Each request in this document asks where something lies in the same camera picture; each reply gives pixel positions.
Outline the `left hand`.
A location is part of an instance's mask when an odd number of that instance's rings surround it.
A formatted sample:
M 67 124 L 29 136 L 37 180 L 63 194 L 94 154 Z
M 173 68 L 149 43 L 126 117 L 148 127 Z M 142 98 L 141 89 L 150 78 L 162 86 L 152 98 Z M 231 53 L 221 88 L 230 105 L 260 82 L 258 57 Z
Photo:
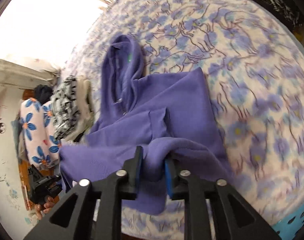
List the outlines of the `left hand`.
M 45 204 L 35 205 L 35 214 L 38 220 L 42 220 L 43 216 L 48 214 L 51 209 L 55 206 L 54 199 L 52 197 L 47 197 Z

